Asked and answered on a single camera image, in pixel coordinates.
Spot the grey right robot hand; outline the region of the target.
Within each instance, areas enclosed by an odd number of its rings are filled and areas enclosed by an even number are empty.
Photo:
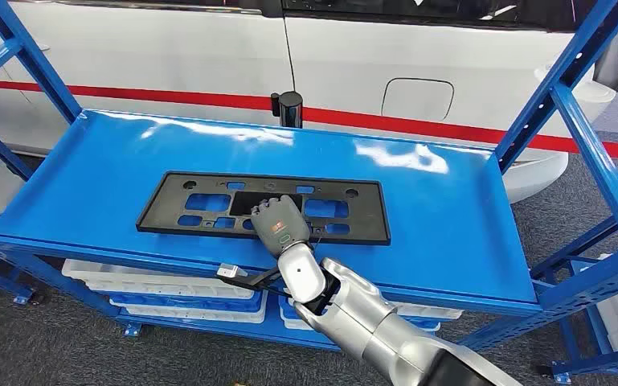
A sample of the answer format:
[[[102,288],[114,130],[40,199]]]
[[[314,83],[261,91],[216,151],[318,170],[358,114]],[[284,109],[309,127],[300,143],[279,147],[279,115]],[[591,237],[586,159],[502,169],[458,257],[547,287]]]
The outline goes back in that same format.
[[[276,260],[296,244],[303,244],[313,255],[309,226],[288,195],[259,202],[251,210],[251,221],[256,235]]]

